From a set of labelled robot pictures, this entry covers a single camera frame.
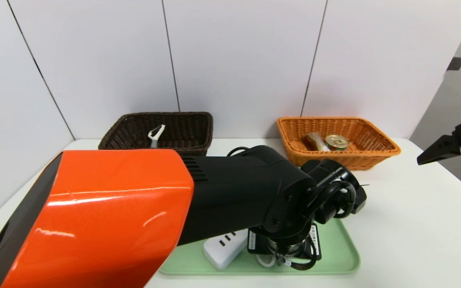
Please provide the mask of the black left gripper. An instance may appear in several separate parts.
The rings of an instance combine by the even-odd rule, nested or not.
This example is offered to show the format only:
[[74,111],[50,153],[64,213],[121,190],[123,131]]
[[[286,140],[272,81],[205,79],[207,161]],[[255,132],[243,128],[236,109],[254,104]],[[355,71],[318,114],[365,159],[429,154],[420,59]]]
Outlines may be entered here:
[[247,251],[251,254],[281,254],[287,258],[305,260],[322,258],[316,223],[303,228],[300,234],[287,238],[268,238],[248,231]]

